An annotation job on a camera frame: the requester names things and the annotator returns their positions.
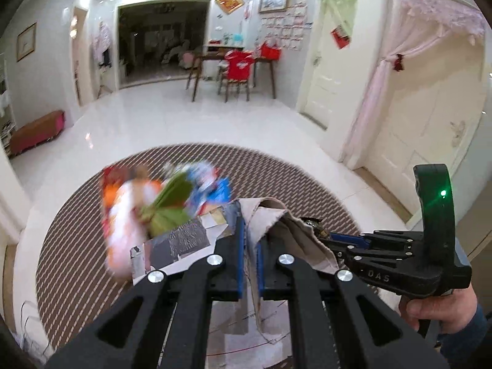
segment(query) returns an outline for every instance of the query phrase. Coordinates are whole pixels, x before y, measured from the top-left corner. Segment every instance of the door handle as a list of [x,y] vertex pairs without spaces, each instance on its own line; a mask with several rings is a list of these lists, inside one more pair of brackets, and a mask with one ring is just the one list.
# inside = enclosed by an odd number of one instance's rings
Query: door handle
[[462,120],[459,122],[458,125],[454,122],[450,122],[450,123],[451,123],[451,127],[453,128],[453,131],[454,131],[454,137],[453,137],[453,140],[451,142],[451,145],[456,148],[459,146],[459,144],[461,143],[461,141],[463,139],[464,132],[466,130],[466,122],[464,120]]

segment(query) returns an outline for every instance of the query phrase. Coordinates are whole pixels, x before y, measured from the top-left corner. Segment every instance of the red line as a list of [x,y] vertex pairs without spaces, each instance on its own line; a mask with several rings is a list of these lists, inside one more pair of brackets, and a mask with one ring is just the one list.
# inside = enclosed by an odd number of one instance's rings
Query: red line
[[241,351],[247,351],[247,350],[251,350],[253,348],[257,348],[257,347],[261,347],[262,345],[265,345],[265,344],[270,344],[270,343],[263,343],[263,344],[259,344],[259,345],[255,345],[253,347],[248,347],[248,348],[243,348],[241,350],[236,350],[236,351],[229,351],[229,352],[221,352],[220,354],[210,354],[210,355],[207,355],[208,357],[215,357],[217,355],[226,355],[226,354],[234,354],[235,352],[241,352]]

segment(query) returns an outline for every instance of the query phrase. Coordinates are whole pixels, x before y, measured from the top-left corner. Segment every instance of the curtain tieback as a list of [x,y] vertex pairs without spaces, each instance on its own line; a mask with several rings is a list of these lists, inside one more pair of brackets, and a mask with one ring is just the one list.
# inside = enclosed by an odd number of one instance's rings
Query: curtain tieback
[[397,59],[395,60],[395,65],[393,66],[393,69],[397,72],[401,72],[405,70],[405,67],[403,66],[402,54],[397,54]]

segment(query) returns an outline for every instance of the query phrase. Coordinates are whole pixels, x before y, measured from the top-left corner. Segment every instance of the pink curtain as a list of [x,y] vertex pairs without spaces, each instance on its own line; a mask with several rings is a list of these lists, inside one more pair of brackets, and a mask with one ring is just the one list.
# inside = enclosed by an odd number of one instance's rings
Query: pink curtain
[[397,54],[405,59],[434,47],[453,33],[466,34],[474,44],[485,34],[480,11],[451,0],[393,0],[388,34],[382,45],[382,58],[368,86],[352,135],[344,149],[348,168],[363,165],[368,148],[377,136],[388,80]]

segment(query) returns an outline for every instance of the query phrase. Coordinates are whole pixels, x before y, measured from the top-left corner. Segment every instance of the green curtain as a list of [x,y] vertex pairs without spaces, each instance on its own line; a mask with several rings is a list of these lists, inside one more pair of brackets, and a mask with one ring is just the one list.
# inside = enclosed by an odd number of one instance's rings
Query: green curtain
[[322,0],[330,11],[336,23],[339,23],[345,33],[352,37],[354,29],[357,0]]

